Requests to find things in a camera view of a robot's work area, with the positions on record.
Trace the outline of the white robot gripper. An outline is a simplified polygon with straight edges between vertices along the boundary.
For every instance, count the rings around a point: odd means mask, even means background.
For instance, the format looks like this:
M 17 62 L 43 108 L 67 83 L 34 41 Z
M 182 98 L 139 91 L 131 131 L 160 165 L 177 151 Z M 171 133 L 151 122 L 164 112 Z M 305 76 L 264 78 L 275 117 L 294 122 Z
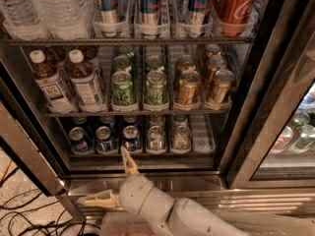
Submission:
M 121 147 L 120 150 L 125 174 L 129 178 L 121 185 L 119 198 L 112 190 L 106 190 L 80 197 L 78 203 L 85 207 L 104 208 L 120 207 L 121 204 L 126 211 L 140 215 L 150 225 L 165 223 L 174 205 L 174 198 L 156 187 L 147 177 L 139 174 L 136 162 L 125 147 Z

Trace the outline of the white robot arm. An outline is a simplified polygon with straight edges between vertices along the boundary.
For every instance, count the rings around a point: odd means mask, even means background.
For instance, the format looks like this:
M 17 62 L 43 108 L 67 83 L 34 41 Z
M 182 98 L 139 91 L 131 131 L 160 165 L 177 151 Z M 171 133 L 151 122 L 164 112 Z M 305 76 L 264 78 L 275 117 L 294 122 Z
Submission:
M 126 179 L 119 193 L 111 189 L 79 198 L 85 207 L 122 207 L 149 223 L 156 236 L 248 236 L 205 207 L 188 198 L 176 199 L 162 191 L 138 171 L 137 164 L 122 147 Z

